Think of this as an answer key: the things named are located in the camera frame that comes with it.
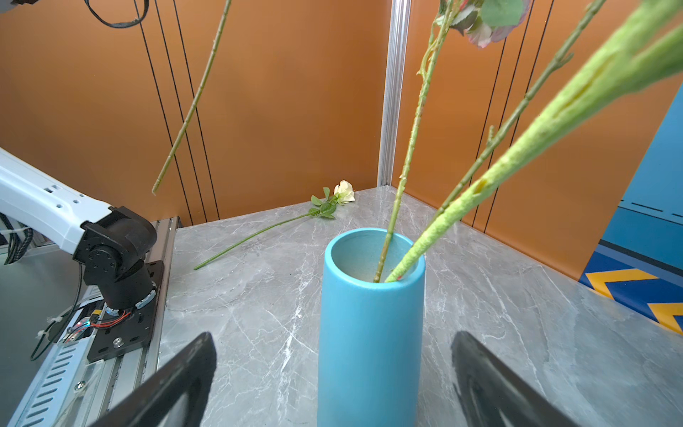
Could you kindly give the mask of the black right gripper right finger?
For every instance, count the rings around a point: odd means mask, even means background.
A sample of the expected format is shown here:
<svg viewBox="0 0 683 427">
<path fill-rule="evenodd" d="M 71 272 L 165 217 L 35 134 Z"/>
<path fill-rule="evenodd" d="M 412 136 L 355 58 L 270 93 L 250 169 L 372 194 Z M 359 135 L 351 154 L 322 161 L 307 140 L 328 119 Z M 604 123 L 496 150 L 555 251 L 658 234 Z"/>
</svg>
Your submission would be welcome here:
<svg viewBox="0 0 683 427">
<path fill-rule="evenodd" d="M 469 426 L 575 426 L 472 334 L 451 344 L 455 392 Z"/>
</svg>

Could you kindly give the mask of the pink rose bud stem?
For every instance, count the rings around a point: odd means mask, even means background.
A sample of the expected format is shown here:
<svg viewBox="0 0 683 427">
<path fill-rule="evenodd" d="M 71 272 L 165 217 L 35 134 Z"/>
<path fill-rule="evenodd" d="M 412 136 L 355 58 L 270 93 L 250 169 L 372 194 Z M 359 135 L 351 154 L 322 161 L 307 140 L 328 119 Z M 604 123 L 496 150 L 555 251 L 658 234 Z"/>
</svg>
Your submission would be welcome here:
<svg viewBox="0 0 683 427">
<path fill-rule="evenodd" d="M 594 1 L 587 7 L 583 18 L 581 21 L 579 21 L 575 30 L 571 33 L 560 50 L 557 51 L 542 75 L 536 80 L 535 84 L 526 91 L 524 98 L 519 103 L 516 110 L 512 112 L 512 115 L 510 115 L 510 117 L 500 128 L 492 127 L 489 129 L 489 137 L 487 139 L 487 144 L 484 151 L 477 157 L 474 164 L 467 171 L 462 180 L 457 183 L 455 188 L 443 202 L 442 206 L 437 210 L 437 213 L 435 213 L 435 216 L 433 217 L 434 221 L 437 221 L 437 219 L 439 219 L 439 217 L 441 217 L 441 215 L 443 215 L 443 213 L 450 208 L 451 204 L 458 202 L 461 199 L 461 193 L 464 189 L 464 186 L 470 181 L 478 169 L 480 169 L 484 161 L 492 157 L 494 150 L 505 139 L 510 128 L 519 121 L 522 113 L 528 107 L 528 104 L 535 98 L 536 94 L 545 84 L 549 76 L 551 76 L 553 72 L 562 68 L 573 58 L 572 53 L 569 51 L 570 48 L 574 45 L 578 37 L 580 37 L 581 33 L 586 29 L 594 16 L 599 12 L 601 7 L 603 7 L 604 3 L 605 2 L 603 0 Z M 455 24 L 462 22 L 467 23 L 469 21 L 469 14 L 466 12 L 469 4 L 470 3 L 467 1 L 441 1 L 439 3 L 439 12 L 437 13 L 432 25 L 430 25 L 429 44 L 425 54 L 423 55 L 420 69 L 417 72 L 417 75 L 422 78 L 423 83 L 414 114 L 414 121 L 408 142 L 407 154 L 404 160 L 402 172 L 399 176 L 398 190 L 393 203 L 389 226 L 383 242 L 377 270 L 373 278 L 373 282 L 375 283 L 379 283 L 381 281 L 382 274 L 384 272 L 385 262 L 390 249 L 391 240 L 394 236 L 396 222 L 398 220 L 398 213 L 401 208 L 402 197 L 407 186 L 408 175 L 416 148 L 423 111 L 428 93 L 430 92 L 431 80 L 436 69 L 439 54 L 446 42 L 448 32 L 455 27 Z"/>
</svg>

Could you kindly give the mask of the orange gerbera flower stem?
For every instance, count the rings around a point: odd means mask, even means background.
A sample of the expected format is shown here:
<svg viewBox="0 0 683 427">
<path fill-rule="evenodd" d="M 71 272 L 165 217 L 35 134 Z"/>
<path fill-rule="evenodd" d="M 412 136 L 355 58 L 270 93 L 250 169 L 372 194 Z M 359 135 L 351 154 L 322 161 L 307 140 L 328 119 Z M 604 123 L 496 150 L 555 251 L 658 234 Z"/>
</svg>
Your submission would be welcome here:
<svg viewBox="0 0 683 427">
<path fill-rule="evenodd" d="M 189 111 L 183 120 L 183 123 L 181 125 L 181 128 L 179 132 L 176 135 L 176 138 L 173 142 L 173 145 L 171 146 L 171 149 L 166 157 L 165 163 L 162 166 L 162 169 L 160 170 L 158 174 L 158 178 L 156 179 L 153 187 L 151 188 L 151 193 L 153 195 L 157 195 L 159 188 L 161 187 L 163 180 L 167 174 L 167 171 L 172 163 L 173 160 L 176 159 L 176 152 L 178 151 L 179 147 L 181 146 L 182 139 L 186 136 L 188 127 L 193 119 L 193 117 L 196 115 L 197 112 L 197 106 L 199 104 L 199 100 L 201 99 L 203 92 L 206 88 L 206 83 L 209 79 L 213 64 L 215 63 L 215 57 L 217 55 L 217 52 L 219 50 L 220 42 L 222 39 L 222 33 L 224 32 L 224 28 L 226 25 L 226 21 L 228 18 L 229 14 L 229 9 L 231 8 L 232 0 L 226 0 L 225 5 L 222 10 L 222 17 L 219 22 L 218 28 L 216 30 L 215 38 L 213 39 L 213 44 L 212 48 L 206 63 L 206 67 L 202 76 L 202 79 L 200 80 L 199 86 L 197 88 L 197 91 L 194 95 L 192 104 L 190 104 Z"/>
</svg>

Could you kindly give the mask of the white rose flower stem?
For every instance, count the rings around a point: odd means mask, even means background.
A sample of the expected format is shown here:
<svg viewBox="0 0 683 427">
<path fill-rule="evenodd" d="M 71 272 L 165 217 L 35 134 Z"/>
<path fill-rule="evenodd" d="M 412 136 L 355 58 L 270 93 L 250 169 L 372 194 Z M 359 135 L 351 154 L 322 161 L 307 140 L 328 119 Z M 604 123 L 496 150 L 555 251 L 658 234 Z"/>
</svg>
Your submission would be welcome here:
<svg viewBox="0 0 683 427">
<path fill-rule="evenodd" d="M 479 206 L 514 174 L 538 158 L 590 117 L 627 94 L 641 92 L 682 71 L 682 28 L 660 32 L 681 15 L 680 1 L 642 1 L 625 22 L 583 64 L 534 119 L 510 149 L 464 186 L 451 204 L 382 280 L 404 276 L 469 211 Z"/>
</svg>

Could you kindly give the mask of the teal ceramic vase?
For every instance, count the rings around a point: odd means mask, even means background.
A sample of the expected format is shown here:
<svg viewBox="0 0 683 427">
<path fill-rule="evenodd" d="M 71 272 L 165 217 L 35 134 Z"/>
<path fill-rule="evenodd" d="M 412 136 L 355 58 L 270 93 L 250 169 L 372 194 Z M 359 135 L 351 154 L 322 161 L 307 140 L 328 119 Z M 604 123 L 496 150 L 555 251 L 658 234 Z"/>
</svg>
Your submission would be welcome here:
<svg viewBox="0 0 683 427">
<path fill-rule="evenodd" d="M 374 281 L 385 230 L 334 238 L 324 257 L 318 345 L 319 426 L 414 426 L 426 263 Z"/>
</svg>

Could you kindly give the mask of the large cream rose stem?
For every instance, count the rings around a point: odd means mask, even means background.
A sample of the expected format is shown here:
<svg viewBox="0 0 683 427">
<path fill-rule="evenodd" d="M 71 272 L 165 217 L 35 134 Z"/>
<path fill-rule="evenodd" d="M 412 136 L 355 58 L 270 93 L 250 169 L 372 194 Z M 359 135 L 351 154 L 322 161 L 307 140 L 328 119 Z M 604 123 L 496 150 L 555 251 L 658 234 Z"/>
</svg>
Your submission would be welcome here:
<svg viewBox="0 0 683 427">
<path fill-rule="evenodd" d="M 199 263 L 193 268 L 193 270 L 201 270 L 209 264 L 217 261 L 222 256 L 229 254 L 229 252 L 231 252 L 232 250 L 240 247 L 241 245 L 244 245 L 245 243 L 249 242 L 254 238 L 259 237 L 260 235 L 263 235 L 263 233 L 276 229 L 277 227 L 290 224 L 291 222 L 297 222 L 299 220 L 311 218 L 334 220 L 334 213 L 337 210 L 338 206 L 347 205 L 350 203 L 354 203 L 356 201 L 354 187 L 349 181 L 346 180 L 339 181 L 339 183 L 337 183 L 332 190 L 328 187 L 324 187 L 323 192 L 323 199 L 315 195 L 311 196 L 311 208 L 307 212 L 303 213 L 302 215 L 286 219 L 284 221 L 276 222 L 270 226 L 267 226 L 259 231 L 256 231 L 246 236 L 245 238 L 242 238 L 242 240 L 238 240 L 238 242 L 228 246 L 221 252 L 214 254 L 206 261 Z"/>
</svg>

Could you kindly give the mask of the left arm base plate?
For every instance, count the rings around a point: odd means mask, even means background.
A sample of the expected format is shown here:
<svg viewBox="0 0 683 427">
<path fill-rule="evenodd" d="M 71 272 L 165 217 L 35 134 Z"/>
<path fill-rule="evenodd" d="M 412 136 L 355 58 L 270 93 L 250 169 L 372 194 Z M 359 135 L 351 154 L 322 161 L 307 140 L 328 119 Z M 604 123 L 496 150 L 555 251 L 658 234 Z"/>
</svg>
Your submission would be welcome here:
<svg viewBox="0 0 683 427">
<path fill-rule="evenodd" d="M 147 267 L 156 286 L 156 296 L 142 309 L 133 309 L 132 313 L 117 325 L 98 330 L 87 354 L 89 362 L 115 359 L 149 345 L 156 323 L 165 265 L 162 261 L 156 261 L 148 263 Z"/>
</svg>

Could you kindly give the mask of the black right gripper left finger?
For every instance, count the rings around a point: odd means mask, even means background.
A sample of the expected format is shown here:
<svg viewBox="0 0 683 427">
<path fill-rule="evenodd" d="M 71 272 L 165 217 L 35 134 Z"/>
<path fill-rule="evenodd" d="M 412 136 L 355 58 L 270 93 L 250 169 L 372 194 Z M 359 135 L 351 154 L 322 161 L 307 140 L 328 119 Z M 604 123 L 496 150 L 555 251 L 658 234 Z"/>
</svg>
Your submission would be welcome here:
<svg viewBox="0 0 683 427">
<path fill-rule="evenodd" d="M 199 426 L 216 366 L 213 336 L 203 332 L 94 425 Z"/>
</svg>

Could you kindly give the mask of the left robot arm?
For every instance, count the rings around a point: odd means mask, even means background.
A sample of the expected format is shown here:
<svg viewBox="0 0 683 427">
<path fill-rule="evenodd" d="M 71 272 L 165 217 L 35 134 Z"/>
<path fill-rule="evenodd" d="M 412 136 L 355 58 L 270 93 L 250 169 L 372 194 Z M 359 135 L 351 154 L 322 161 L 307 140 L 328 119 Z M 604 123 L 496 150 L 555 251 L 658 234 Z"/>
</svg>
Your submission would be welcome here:
<svg viewBox="0 0 683 427">
<path fill-rule="evenodd" d="M 142 309 L 157 295 L 145 263 L 157 241 L 148 220 L 73 190 L 4 149 L 1 213 L 83 264 L 85 284 L 97 286 L 113 311 Z"/>
</svg>

